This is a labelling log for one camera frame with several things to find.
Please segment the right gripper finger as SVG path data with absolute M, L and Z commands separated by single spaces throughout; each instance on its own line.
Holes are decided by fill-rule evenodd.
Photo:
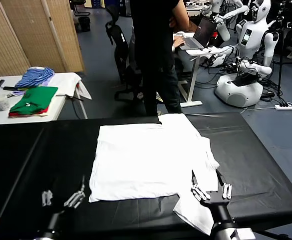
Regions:
M 221 174 L 221 172 L 216 170 L 218 182 L 222 188 L 222 198 L 223 199 L 231 199 L 232 198 L 232 185 L 227 183 L 225 177 Z
M 207 201 L 211 199 L 211 196 L 206 193 L 205 191 L 202 191 L 199 188 L 196 176 L 194 171 L 192 170 L 192 187 L 191 187 L 191 192 L 195 196 L 195 198 L 200 202 L 200 201 Z

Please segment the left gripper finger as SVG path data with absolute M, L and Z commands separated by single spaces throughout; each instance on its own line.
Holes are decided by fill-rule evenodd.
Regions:
M 79 190 L 77 192 L 73 193 L 70 196 L 70 198 L 64 202 L 63 206 L 65 208 L 76 209 L 85 198 L 84 189 L 85 189 L 85 176 L 83 175 L 82 179 L 81 179 L 80 186 L 79 186 Z
M 53 193 L 51 190 L 45 190 L 42 192 L 42 206 L 50 206 L 52 204 Z

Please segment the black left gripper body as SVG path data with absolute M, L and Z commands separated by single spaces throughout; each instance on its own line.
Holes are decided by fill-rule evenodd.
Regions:
M 62 232 L 72 224 L 72 210 L 70 208 L 54 212 L 48 222 L 49 231 Z

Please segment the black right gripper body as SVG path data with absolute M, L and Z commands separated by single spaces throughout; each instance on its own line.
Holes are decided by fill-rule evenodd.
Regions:
M 216 224 L 232 222 L 233 218 L 228 211 L 229 203 L 228 199 L 202 200 L 202 205 L 210 210 L 213 221 Z

